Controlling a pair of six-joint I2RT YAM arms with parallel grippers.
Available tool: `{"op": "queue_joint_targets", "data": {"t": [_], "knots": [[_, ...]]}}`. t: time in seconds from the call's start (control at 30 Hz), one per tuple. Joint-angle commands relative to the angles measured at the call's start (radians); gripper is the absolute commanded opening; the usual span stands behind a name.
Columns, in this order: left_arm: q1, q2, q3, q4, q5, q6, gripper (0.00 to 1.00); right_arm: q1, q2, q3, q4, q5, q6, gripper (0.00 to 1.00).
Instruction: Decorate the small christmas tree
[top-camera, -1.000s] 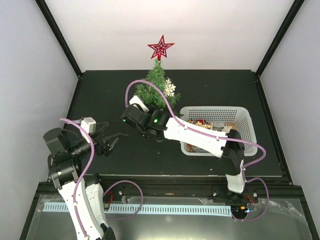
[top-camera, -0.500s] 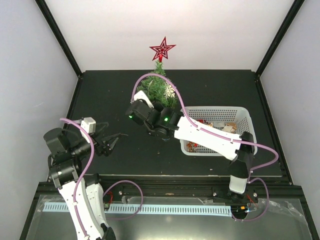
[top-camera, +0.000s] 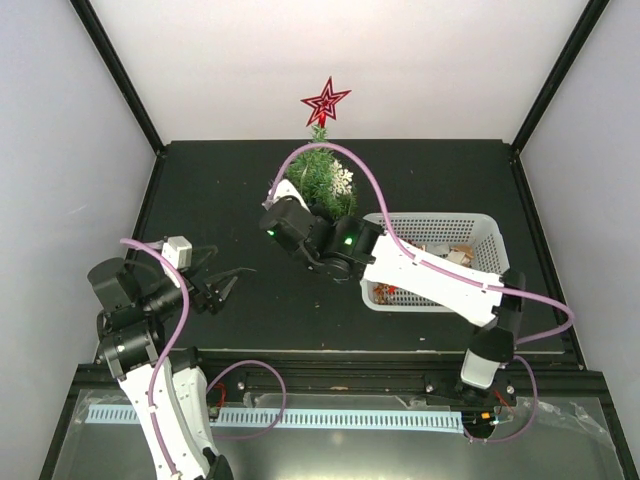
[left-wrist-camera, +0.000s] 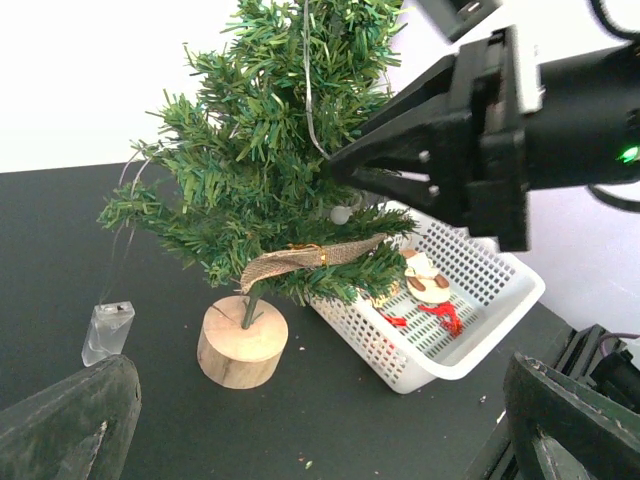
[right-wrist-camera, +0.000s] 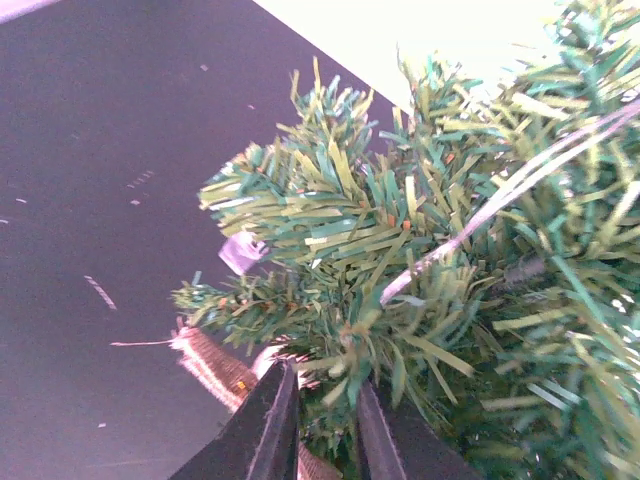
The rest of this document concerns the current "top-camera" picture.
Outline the white perforated plastic basket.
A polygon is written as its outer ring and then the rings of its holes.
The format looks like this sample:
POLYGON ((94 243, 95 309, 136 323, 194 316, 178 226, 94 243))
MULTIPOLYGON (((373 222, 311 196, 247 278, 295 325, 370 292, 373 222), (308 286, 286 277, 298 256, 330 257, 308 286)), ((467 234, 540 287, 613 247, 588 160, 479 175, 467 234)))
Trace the white perforated plastic basket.
MULTIPOLYGON (((391 224, 401 240, 430 254, 446 259, 451 246, 470 245, 475 258, 469 268, 501 275, 509 260, 496 221, 479 213, 397 212, 391 224)), ((381 312, 447 313, 449 310, 424 297, 397 288, 392 305, 374 303, 372 290, 377 282, 361 283, 364 304, 381 312)))

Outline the white snowflake ornament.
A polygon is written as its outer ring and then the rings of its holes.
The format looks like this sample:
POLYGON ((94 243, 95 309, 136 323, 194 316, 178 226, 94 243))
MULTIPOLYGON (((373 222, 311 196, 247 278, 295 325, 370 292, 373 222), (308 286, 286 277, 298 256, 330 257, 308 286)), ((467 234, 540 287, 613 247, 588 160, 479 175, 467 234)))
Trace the white snowflake ornament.
POLYGON ((330 191, 334 197, 351 195, 353 193, 353 172, 345 168, 338 160, 330 166, 330 191))

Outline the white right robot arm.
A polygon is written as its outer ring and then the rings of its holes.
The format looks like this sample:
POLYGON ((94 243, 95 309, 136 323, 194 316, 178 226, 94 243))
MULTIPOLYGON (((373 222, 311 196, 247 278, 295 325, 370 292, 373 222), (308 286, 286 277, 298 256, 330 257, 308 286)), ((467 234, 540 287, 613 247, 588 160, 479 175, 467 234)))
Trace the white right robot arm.
POLYGON ((461 371, 457 396, 476 403, 491 390, 500 366, 515 353, 524 277, 473 270, 431 255, 373 222, 352 216, 329 221, 287 195, 266 203, 259 222, 293 259, 336 282, 382 283, 433 301, 475 328, 461 371))

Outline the red star ornament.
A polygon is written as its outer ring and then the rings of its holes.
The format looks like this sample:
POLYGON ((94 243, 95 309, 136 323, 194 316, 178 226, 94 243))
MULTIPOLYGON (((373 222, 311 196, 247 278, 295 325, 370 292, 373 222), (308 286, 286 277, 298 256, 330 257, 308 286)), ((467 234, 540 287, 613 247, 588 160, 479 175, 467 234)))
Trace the red star ornament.
POLYGON ((326 126, 326 120, 337 119, 336 105, 352 92, 351 89, 336 90, 331 76, 326 80, 319 95, 306 97, 300 102, 311 109, 311 113, 306 121, 306 126, 317 125, 321 128, 326 126))

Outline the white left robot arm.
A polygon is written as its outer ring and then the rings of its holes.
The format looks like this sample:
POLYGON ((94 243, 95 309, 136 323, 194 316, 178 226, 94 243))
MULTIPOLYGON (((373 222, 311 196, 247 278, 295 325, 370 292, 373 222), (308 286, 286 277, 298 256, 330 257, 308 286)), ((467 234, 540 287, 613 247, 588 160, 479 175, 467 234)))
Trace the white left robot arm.
POLYGON ((122 258, 99 263, 87 279, 102 305, 98 357, 137 414, 157 478, 232 478, 209 425, 213 372, 199 365, 194 347, 161 355, 164 322, 182 309, 181 290, 169 277, 143 288, 122 258))

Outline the small green christmas tree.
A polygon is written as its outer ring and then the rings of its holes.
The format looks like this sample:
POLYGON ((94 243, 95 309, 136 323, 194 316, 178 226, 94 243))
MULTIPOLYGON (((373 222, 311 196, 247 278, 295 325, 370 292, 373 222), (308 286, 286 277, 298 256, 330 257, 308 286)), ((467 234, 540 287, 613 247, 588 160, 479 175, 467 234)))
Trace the small green christmas tree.
POLYGON ((332 150, 313 148, 299 154, 287 168, 284 177, 300 192, 309 207, 318 207, 330 218, 353 215, 357 209, 356 186, 353 173, 353 193, 334 197, 330 191, 330 166, 339 160, 332 150))

